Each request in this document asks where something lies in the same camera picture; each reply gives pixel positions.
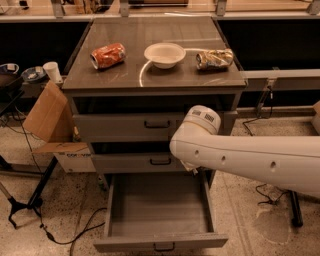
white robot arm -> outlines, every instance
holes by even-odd
[[[320,136],[220,136],[220,117],[194,106],[170,142],[187,170],[220,170],[320,197]]]

floor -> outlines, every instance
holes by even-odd
[[[249,124],[254,135],[307,135],[318,136],[310,123],[312,115],[294,112],[275,112],[271,119],[261,119]],[[242,124],[252,116],[240,113],[232,136],[249,136]],[[22,132],[20,123],[10,119],[9,125]],[[0,154],[11,163],[32,164],[33,160],[21,133],[0,128]],[[32,148],[43,144],[28,135]],[[51,154],[35,155],[39,165],[45,166]],[[27,203],[39,177],[0,173],[0,181],[19,202]],[[299,195],[304,225],[295,228],[291,224],[290,197],[285,194],[277,206],[260,204],[266,198],[256,192],[261,183],[217,172],[210,190],[215,208],[216,229],[227,234],[229,240],[222,248],[202,250],[175,250],[162,255],[210,255],[210,256],[281,256],[319,255],[320,200]],[[261,188],[271,198],[282,191],[271,185]],[[99,185],[95,173],[66,173],[58,164],[42,193],[43,223],[58,242],[68,242],[85,227],[90,216],[100,207],[107,206],[108,191]],[[0,192],[0,255],[1,256],[50,256],[50,255],[105,255],[136,256],[161,255],[155,252],[98,253],[93,241],[102,236],[103,227],[84,234],[73,245],[58,245],[48,240],[40,228],[40,218],[33,210],[22,210],[14,215],[15,230],[8,215],[11,205]],[[103,223],[105,212],[98,212],[90,225]]]

drawer cabinet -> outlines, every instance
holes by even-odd
[[[180,160],[169,152],[95,155],[92,161],[102,174],[185,171]]]
[[[115,174],[100,252],[222,247],[204,173]]]
[[[121,42],[125,61],[97,71],[89,56],[106,42]],[[186,57],[171,69],[149,65],[145,49],[178,43]],[[214,228],[209,184],[213,170],[186,172],[169,143],[195,105],[221,116],[230,134],[246,81],[233,63],[223,72],[196,68],[197,49],[221,49],[211,17],[129,17],[95,19],[63,90],[92,161],[109,188],[100,252],[221,247]]]
[[[74,115],[85,142],[167,141],[184,118],[183,113]]]

white bowl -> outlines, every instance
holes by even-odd
[[[186,56],[186,51],[180,45],[173,43],[152,44],[144,51],[144,56],[162,69],[174,67]]]

drawer pull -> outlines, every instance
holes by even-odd
[[[172,247],[168,248],[168,249],[158,249],[156,243],[153,244],[153,249],[156,252],[171,252],[171,251],[173,251],[175,249],[175,247],[176,247],[176,245],[175,245],[174,242],[172,243]]]
[[[150,122],[148,123],[147,121],[144,121],[144,127],[148,129],[169,128],[169,126],[170,126],[170,121],[167,121],[164,125],[159,125],[159,124],[153,125]]]
[[[150,164],[152,164],[152,165],[169,165],[169,164],[171,164],[171,158],[168,158],[168,160],[153,160],[153,159],[150,159]]]

